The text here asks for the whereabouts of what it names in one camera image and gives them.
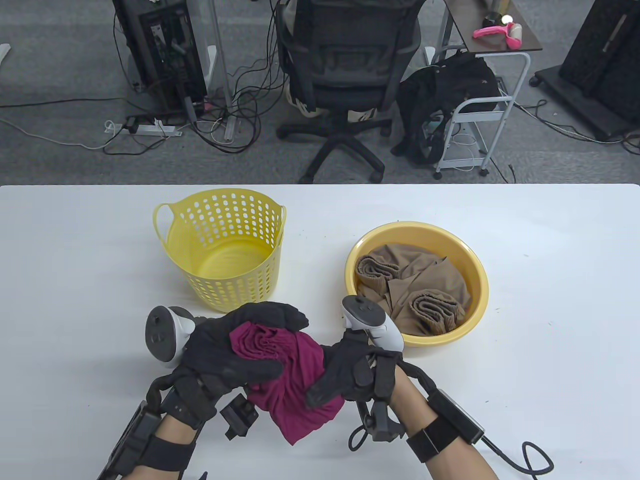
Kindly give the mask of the person's right hand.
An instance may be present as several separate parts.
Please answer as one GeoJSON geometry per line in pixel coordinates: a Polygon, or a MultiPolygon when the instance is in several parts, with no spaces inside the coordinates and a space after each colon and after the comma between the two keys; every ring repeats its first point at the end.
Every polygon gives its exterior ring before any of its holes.
{"type": "Polygon", "coordinates": [[[337,398],[389,405],[402,352],[370,344],[364,330],[346,329],[334,345],[322,346],[324,373],[306,391],[306,406],[324,407],[337,398]]]}

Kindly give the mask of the person's left hand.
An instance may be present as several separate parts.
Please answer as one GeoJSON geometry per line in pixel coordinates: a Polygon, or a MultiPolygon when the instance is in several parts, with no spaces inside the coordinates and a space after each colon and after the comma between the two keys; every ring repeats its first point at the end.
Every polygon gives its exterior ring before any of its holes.
{"type": "Polygon", "coordinates": [[[306,315],[294,306],[270,301],[249,302],[202,322],[190,334],[173,371],[178,402],[168,410],[170,416],[198,430],[217,414],[222,396],[281,377],[285,368],[276,359],[244,359],[233,351],[230,335],[245,323],[292,333],[309,326],[306,315]]]}

